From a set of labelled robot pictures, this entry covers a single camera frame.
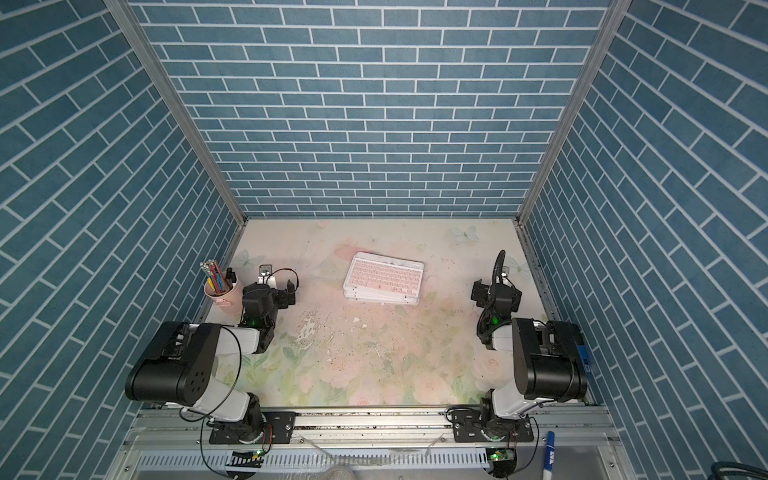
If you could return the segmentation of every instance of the blue brick wall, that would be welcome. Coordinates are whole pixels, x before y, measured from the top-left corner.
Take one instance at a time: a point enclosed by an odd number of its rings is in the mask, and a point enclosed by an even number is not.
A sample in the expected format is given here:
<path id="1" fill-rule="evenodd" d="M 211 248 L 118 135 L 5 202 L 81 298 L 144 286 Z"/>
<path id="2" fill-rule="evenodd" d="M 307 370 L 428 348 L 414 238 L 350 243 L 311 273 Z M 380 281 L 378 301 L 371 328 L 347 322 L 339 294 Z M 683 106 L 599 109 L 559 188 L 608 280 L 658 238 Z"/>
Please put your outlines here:
<path id="1" fill-rule="evenodd" d="M 0 478 L 91 478 L 234 224 L 101 0 L 0 2 Z"/>
<path id="2" fill-rule="evenodd" d="M 608 4 L 203 2 L 131 4 L 251 217 L 513 216 Z"/>
<path id="3" fill-rule="evenodd" d="M 768 465 L 766 7 L 634 0 L 528 226 L 647 478 Z"/>

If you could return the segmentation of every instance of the floral tablecloth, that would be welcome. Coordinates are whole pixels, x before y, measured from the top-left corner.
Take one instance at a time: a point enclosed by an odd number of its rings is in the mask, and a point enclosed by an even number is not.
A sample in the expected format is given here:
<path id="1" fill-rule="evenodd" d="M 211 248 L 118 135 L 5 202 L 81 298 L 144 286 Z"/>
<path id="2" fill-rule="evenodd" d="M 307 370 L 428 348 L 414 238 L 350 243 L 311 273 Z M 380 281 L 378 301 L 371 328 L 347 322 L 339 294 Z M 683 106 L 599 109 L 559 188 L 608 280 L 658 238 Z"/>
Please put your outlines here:
<path id="1" fill-rule="evenodd" d="M 475 336 L 480 309 L 469 299 L 501 249 L 523 292 L 517 316 L 544 319 L 510 220 L 251 220 L 231 263 L 240 281 L 252 283 L 270 263 L 293 268 L 301 283 L 269 349 L 243 357 L 237 388 L 262 406 L 477 402 L 513 379 L 511 355 Z M 419 305 L 347 300 L 342 285 L 359 251 L 423 262 Z M 279 288 L 292 278 L 277 275 Z M 207 317 L 235 320 L 215 306 Z M 231 384 L 237 359 L 218 357 L 216 377 Z"/>

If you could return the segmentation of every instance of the pencil holder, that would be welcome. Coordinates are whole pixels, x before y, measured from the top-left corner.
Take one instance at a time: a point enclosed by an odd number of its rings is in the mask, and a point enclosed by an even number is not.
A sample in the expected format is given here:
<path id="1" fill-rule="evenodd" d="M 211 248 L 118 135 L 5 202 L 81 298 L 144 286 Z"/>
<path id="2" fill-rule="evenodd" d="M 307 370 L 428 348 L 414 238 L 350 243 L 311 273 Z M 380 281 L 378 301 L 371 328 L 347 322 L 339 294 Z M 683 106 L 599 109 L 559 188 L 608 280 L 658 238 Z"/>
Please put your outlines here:
<path id="1" fill-rule="evenodd" d="M 208 282 L 203 284 L 203 292 L 214 301 L 222 312 L 230 315 L 240 315 L 243 312 L 243 284 L 237 282 L 232 285 L 232 290 L 224 295 L 217 295 Z"/>

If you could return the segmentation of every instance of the pink keyboard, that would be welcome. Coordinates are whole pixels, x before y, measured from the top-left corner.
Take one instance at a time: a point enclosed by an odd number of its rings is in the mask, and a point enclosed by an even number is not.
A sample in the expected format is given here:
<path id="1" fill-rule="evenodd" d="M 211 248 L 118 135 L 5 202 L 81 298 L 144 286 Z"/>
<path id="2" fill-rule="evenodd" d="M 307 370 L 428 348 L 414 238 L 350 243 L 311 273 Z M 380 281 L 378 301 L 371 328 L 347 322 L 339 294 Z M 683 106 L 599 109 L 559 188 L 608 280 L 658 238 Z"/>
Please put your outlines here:
<path id="1" fill-rule="evenodd" d="M 422 282 L 422 271 L 407 266 L 372 262 L 355 258 L 350 268 L 350 287 L 364 287 L 388 293 L 418 296 Z"/>

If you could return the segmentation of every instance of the white keyboard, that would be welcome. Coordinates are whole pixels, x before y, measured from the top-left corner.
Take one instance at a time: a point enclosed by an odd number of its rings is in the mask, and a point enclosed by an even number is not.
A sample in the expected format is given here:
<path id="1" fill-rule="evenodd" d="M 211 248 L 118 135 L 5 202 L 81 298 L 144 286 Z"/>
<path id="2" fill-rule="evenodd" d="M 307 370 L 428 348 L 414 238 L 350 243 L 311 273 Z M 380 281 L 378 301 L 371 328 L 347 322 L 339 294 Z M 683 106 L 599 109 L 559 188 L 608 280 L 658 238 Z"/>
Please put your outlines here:
<path id="1" fill-rule="evenodd" d="M 344 282 L 344 294 L 352 300 L 383 303 L 417 303 L 424 264 L 358 253 Z"/>

